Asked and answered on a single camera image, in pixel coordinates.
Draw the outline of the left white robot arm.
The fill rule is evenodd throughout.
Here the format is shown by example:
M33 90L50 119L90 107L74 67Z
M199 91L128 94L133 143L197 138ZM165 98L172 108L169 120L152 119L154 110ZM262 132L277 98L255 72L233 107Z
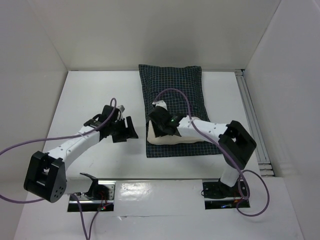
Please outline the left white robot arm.
M105 105L102 113L86 121L71 139L47 152L35 152L23 188L50 203L73 193L81 192L88 200L97 197L99 191L107 193L98 178L84 172L79 177L68 177L67 169L89 148L109 136L113 143L138 138L131 116L123 117L123 111L123 106Z

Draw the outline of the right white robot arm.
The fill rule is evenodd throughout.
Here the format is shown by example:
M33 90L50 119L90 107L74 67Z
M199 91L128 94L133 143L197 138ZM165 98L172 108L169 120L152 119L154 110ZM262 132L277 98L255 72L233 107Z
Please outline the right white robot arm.
M198 117L178 113L171 115L164 101L153 102L148 114L155 137L164 138L165 144L213 143L222 150L227 163L218 184L223 196L230 196L236 189L239 171L244 170L257 144L238 121L229 124L204 121Z

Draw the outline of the cream bear pillow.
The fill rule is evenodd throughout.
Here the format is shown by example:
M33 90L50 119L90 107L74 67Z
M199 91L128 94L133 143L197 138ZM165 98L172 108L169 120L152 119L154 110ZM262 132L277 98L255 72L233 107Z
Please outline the cream bear pillow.
M146 140L152 145L177 145L177 144L193 144L203 142L204 140L192 136L167 135L161 132L158 126L152 121L148 121L148 133Z

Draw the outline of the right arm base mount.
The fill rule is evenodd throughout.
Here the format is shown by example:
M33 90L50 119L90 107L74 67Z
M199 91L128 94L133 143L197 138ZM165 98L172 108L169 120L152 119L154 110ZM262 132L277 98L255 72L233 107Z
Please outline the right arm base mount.
M238 182L233 187L222 184L219 179L202 181L200 194L204 199L206 210L250 208L249 200L243 200L238 188Z

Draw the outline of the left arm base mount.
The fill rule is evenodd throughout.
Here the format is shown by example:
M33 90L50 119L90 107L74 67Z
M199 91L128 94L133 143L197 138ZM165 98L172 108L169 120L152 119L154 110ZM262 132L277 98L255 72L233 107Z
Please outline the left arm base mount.
M67 212L113 212L115 203L116 182L114 180L102 180L88 173L80 173L88 188L75 192L75 197L70 196Z

